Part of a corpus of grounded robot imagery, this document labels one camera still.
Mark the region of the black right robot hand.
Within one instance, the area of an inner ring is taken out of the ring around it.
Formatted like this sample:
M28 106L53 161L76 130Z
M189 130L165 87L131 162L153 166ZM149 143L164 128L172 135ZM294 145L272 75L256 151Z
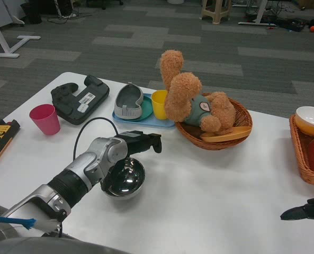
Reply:
M308 199L307 204L291 208L280 216L281 220L292 221L292 220L303 220L311 219L314 220L314 198Z

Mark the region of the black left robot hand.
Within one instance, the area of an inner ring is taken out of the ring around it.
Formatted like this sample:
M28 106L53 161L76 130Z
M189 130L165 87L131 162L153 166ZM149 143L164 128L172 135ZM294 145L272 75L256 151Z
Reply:
M161 153L162 141L160 134L144 134L141 131L122 132L116 137L126 142L128 152L111 167L100 185L102 191L109 196L125 197L136 194L145 181L143 165L131 155L145 152L150 148L156 153Z

